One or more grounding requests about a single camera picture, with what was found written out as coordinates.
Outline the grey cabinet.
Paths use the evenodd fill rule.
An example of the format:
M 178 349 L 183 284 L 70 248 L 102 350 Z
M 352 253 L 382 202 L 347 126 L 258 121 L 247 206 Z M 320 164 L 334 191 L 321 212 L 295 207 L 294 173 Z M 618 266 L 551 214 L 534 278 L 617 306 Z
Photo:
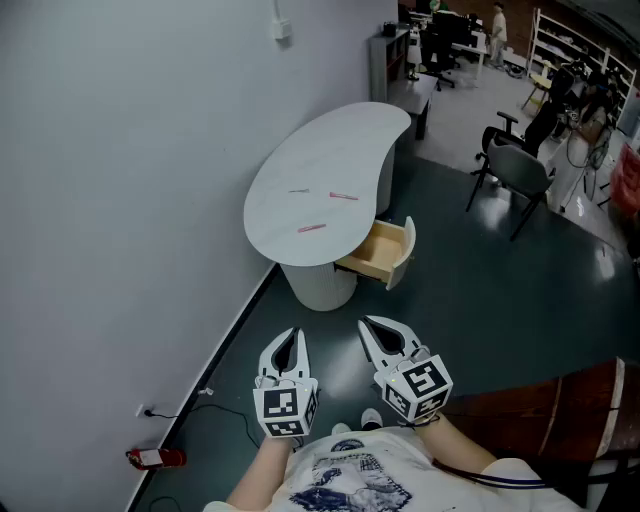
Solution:
M 368 39 L 370 100 L 387 102 L 390 88 L 408 74 L 409 30 L 399 26 L 393 36 L 382 32 Z

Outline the white shelf rack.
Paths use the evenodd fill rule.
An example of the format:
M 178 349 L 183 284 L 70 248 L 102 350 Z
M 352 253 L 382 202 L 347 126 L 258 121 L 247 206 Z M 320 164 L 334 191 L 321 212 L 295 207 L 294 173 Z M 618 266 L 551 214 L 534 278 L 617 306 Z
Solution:
M 631 136 L 640 127 L 640 62 L 634 63 L 601 36 L 575 29 L 539 7 L 533 9 L 527 52 L 529 74 L 552 76 L 563 64 L 581 61 L 587 73 L 599 71 L 618 77 L 617 128 Z

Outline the grey shell chair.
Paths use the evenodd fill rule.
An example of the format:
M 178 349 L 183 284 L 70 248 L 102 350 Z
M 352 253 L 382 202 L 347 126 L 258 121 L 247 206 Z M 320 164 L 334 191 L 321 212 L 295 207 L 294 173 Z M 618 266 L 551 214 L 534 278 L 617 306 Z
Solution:
M 528 199 L 528 204 L 521 214 L 521 220 L 510 236 L 510 241 L 513 242 L 537 206 L 545 200 L 546 192 L 553 183 L 554 177 L 546 173 L 544 165 L 537 158 L 515 146 L 498 146 L 495 142 L 490 142 L 487 153 L 489 168 L 482 170 L 478 175 L 465 211 L 470 210 L 485 177 L 487 175 L 495 177 L 502 185 Z

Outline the low grey table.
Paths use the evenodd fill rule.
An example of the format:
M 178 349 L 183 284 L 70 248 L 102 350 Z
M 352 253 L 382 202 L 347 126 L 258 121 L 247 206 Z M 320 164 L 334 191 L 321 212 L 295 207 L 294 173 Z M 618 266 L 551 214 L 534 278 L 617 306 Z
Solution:
M 437 85 L 436 77 L 419 74 L 417 80 L 396 80 L 388 87 L 388 102 L 404 110 L 416 120 L 415 139 L 417 141 L 425 138 L 433 93 Z

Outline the brown wooden chair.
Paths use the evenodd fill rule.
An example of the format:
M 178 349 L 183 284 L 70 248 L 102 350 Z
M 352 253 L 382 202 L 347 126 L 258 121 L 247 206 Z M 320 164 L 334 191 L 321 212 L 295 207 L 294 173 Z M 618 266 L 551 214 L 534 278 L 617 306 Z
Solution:
M 526 461 L 561 493 L 586 505 L 586 479 L 597 462 L 616 467 L 597 512 L 640 512 L 640 363 L 624 360 L 625 378 L 609 451 L 596 452 L 613 391 L 616 358 L 542 383 L 455 397 L 444 414 L 498 457 Z

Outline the white chair cushion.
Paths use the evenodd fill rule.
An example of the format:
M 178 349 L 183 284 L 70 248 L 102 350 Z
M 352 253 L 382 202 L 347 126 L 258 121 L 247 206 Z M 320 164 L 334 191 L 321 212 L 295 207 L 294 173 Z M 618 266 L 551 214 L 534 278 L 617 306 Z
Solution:
M 611 400 L 609 404 L 609 410 L 606 416 L 606 422 L 601 436 L 600 444 L 596 452 L 596 458 L 602 458 L 608 451 L 611 445 L 611 441 L 614 435 L 618 412 L 622 400 L 622 394 L 624 389 L 625 378 L 625 362 L 617 357 L 615 365 L 615 378 Z

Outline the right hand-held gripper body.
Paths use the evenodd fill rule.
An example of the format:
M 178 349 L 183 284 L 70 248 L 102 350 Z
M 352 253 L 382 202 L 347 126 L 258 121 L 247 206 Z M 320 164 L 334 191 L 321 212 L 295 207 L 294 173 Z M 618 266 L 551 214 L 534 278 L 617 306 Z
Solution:
M 442 408 L 453 388 L 441 357 L 421 345 L 395 365 L 383 365 L 374 373 L 382 400 L 406 423 L 416 423 Z

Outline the desk with monitors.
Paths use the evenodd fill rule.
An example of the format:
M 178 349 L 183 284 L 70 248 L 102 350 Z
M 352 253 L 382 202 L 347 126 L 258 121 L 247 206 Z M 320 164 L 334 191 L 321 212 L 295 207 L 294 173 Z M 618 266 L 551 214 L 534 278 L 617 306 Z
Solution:
M 484 36 L 485 33 L 475 30 L 475 26 L 475 20 L 470 17 L 457 15 L 449 11 L 439 11 L 432 13 L 427 18 L 426 24 L 419 30 L 419 35 L 421 30 L 432 30 L 443 35 L 451 42 L 453 55 L 455 52 L 476 55 L 478 61 L 476 63 L 474 82 L 478 83 L 482 76 L 484 61 L 487 59 L 487 50 L 480 45 L 478 40 L 478 37 L 480 35 Z

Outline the large wooden drawer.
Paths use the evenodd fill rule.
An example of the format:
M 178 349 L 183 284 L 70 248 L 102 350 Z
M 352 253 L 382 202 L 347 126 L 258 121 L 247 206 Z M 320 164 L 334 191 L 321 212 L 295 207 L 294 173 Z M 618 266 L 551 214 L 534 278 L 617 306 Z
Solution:
M 337 260 L 341 270 L 384 283 L 390 291 L 403 279 L 416 244 L 416 227 L 411 216 L 403 226 L 376 220 L 365 240 L 350 254 Z

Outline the yellow wooden chair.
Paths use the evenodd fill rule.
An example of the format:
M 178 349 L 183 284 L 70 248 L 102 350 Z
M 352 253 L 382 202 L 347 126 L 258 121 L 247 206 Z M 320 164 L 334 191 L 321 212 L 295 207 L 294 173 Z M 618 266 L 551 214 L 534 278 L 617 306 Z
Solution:
M 532 72 L 529 74 L 529 78 L 533 84 L 533 89 L 522 104 L 522 110 L 525 110 L 530 104 L 532 104 L 537 108 L 537 112 L 539 112 L 550 93 L 552 80 L 549 77 L 549 73 L 551 71 L 555 71 L 556 68 L 548 60 L 542 60 L 540 61 L 540 64 L 542 65 L 542 68 L 539 73 Z

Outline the person's white printed shirt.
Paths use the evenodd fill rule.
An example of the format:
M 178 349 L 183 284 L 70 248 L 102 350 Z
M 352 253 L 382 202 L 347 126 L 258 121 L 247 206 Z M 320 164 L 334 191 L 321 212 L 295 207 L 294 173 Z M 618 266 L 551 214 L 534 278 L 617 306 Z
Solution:
M 202 512 L 243 512 L 226 499 Z M 497 489 L 448 474 L 415 433 L 388 427 L 330 435 L 292 451 L 281 487 L 258 512 L 584 511 L 553 489 Z

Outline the person's left forearm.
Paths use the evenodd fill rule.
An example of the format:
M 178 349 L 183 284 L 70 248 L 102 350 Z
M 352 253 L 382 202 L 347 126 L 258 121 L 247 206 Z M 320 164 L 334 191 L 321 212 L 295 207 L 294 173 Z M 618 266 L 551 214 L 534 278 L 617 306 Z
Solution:
M 226 502 L 243 512 L 264 511 L 284 481 L 292 445 L 291 438 L 265 438 Z

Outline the person's right forearm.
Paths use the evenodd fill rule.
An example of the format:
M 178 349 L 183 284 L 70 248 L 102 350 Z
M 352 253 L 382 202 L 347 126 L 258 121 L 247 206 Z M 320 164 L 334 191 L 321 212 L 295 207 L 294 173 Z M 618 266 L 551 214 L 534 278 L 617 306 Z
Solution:
M 494 455 L 464 435 L 441 413 L 418 424 L 414 431 L 436 461 L 454 469 L 482 473 L 497 461 Z

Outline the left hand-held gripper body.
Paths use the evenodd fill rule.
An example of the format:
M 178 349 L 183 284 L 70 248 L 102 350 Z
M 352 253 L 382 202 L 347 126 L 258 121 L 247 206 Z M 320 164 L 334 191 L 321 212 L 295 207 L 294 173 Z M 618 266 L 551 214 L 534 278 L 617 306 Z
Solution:
M 318 409 L 315 378 L 257 376 L 253 390 L 257 421 L 269 438 L 310 434 Z

